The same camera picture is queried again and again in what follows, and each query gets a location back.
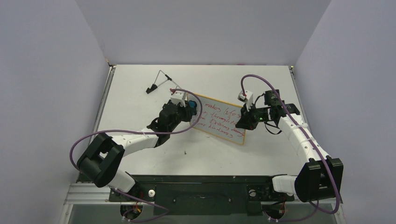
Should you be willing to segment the blue whiteboard eraser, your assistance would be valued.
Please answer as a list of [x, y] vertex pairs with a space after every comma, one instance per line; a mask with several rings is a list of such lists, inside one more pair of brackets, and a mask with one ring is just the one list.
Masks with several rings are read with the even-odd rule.
[[188, 110], [194, 115], [197, 114], [197, 103], [193, 100], [188, 101]]

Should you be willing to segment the yellow framed whiteboard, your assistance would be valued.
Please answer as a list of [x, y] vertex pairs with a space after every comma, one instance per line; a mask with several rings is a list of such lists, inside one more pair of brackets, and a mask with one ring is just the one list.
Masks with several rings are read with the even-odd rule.
[[195, 129], [235, 144], [245, 143], [246, 130], [236, 128], [241, 118], [241, 106], [199, 94], [188, 94], [187, 99], [197, 103], [197, 114], [202, 113]]

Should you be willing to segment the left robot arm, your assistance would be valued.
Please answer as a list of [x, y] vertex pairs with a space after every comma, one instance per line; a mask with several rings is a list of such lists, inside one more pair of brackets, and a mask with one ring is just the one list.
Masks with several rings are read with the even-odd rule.
[[197, 115], [197, 103], [185, 106], [171, 101], [163, 105], [159, 116], [137, 134], [109, 136], [98, 133], [77, 161], [77, 169], [97, 187], [109, 186], [121, 191], [129, 201], [139, 196], [135, 179], [119, 166], [123, 157], [146, 148], [164, 144], [181, 122], [190, 122]]

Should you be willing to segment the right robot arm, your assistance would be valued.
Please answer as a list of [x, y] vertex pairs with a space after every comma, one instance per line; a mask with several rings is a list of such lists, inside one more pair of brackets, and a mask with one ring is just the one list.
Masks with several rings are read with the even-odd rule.
[[254, 130], [260, 122], [274, 122], [289, 140], [302, 163], [298, 175], [276, 175], [264, 185], [264, 195], [276, 199], [281, 193], [297, 196], [302, 202], [335, 198], [339, 192], [343, 163], [324, 151], [309, 132], [300, 111], [277, 97], [278, 90], [263, 93], [264, 107], [256, 107], [253, 94], [241, 91], [238, 100], [244, 103], [236, 128]]

